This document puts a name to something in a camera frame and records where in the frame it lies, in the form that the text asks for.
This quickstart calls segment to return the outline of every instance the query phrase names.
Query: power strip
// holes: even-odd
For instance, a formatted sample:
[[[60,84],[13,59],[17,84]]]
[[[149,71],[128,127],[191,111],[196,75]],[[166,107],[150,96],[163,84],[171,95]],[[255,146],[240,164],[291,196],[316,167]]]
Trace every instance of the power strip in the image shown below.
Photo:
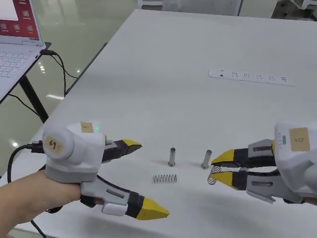
[[[259,73],[237,72],[227,69],[210,69],[209,77],[295,87],[295,85],[290,81],[288,77],[273,74],[265,75]]]

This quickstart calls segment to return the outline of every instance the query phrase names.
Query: tiled floor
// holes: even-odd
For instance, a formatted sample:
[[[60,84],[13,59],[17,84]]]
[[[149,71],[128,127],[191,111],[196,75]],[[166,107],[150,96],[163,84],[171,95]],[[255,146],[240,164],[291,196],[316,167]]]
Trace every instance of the tiled floor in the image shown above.
[[[78,76],[105,42],[108,42],[124,20],[136,8],[134,0],[32,0],[42,37],[51,42],[66,69]],[[28,73],[40,100],[51,114],[63,94],[63,74],[50,58],[42,57]],[[67,78],[70,86],[73,79]],[[28,105],[28,99],[17,86],[12,94]],[[15,146],[27,143],[41,126],[41,121],[15,98],[6,98],[0,105],[0,175]],[[15,238],[38,235],[14,231]]]

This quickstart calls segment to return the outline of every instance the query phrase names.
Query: label sticker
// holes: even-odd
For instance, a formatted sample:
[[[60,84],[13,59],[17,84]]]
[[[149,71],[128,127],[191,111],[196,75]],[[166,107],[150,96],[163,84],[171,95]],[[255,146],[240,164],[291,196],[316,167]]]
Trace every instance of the label sticker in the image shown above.
[[[54,154],[60,155],[61,152],[64,149],[64,146],[62,143],[58,142],[56,139],[54,139],[51,136],[46,137],[46,140],[44,141],[44,146],[50,149]]]
[[[82,133],[94,133],[93,124],[91,122],[81,122]]]
[[[290,129],[289,136],[291,139],[291,150],[293,152],[311,150],[307,127]]]

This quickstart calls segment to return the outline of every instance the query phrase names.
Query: coil spring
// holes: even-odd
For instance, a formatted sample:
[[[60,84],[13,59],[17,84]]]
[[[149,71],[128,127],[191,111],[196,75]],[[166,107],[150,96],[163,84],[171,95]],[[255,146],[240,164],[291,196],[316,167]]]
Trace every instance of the coil spring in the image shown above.
[[[212,178],[211,175],[220,173],[221,171],[222,171],[221,167],[218,167],[218,166],[213,166],[212,167],[211,172],[210,172],[209,177],[208,177],[208,180],[207,180],[210,185],[215,185],[215,183],[217,182],[217,180]]]
[[[177,182],[177,175],[153,175],[154,183]]]

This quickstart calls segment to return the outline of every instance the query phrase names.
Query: metal cylinder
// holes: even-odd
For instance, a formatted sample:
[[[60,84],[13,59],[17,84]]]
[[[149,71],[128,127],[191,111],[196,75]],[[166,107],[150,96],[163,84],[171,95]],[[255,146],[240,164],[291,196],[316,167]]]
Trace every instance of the metal cylinder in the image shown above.
[[[205,158],[204,158],[204,161],[202,163],[202,169],[206,170],[208,169],[209,167],[209,160],[211,158],[211,154],[212,154],[212,151],[211,150],[207,150],[206,151],[206,154],[205,154]]]
[[[170,167],[174,167],[175,166],[175,151],[176,149],[174,147],[172,147],[170,149],[170,152],[169,152],[169,161],[168,161],[168,165]]]

